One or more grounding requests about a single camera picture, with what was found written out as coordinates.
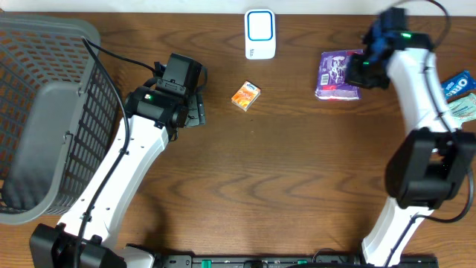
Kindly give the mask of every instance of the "orange package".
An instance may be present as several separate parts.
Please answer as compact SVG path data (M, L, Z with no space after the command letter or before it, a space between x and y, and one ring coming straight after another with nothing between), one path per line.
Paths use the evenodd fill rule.
M241 89L231 97L231 102L246 112L260 94L261 89L259 87L246 81Z

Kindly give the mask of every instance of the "purple package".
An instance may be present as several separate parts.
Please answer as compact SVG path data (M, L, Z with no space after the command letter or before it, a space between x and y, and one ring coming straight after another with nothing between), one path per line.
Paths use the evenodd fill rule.
M361 49L324 52L319 65L318 86L315 96L319 100L360 100L358 86L344 82L345 69L353 54L364 53Z

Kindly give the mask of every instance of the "white backdrop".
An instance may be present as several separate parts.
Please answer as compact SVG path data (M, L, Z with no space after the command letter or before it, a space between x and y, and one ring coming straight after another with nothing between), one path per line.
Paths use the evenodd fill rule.
M5 11L244 13L267 7L278 14L376 14L396 0L0 0ZM453 16L476 16L476 0L439 0ZM412 15L439 15L429 4L407 4Z

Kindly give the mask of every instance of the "blue border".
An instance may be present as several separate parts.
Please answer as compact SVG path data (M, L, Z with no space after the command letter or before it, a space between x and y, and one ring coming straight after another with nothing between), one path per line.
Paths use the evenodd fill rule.
M267 13L269 14L270 16L270 20L271 20L271 37L269 37L269 39L252 39L251 36L250 36L250 15L252 13ZM248 20L248 39L250 39L251 41L269 41L271 39L273 39L273 15L271 14L271 12L269 11L253 11L253 12L250 12L248 13L248 17L246 18Z

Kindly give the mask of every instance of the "wooden tabletop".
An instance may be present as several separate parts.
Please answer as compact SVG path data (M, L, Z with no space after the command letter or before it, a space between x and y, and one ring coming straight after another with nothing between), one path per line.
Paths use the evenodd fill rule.
M362 48L373 16L277 16L277 53L247 60L242 15L54 13L85 19L102 46L145 63L176 52L208 67L207 124L181 130L150 168L127 211L118 247L197 255L311 255L356 251L385 203L385 165L405 137L395 90L362 91L362 100L315 99L321 53ZM412 18L436 36L441 17ZM476 74L476 18L454 18L437 56L445 80ZM101 55L125 96L149 71ZM243 112L231 96L249 80L261 96ZM464 125L476 131L476 123ZM435 213L452 217L458 196ZM440 267L476 266L476 210L459 223L424 222L406 253L435 254ZM0 228L0 267L31 267L28 240L44 216Z

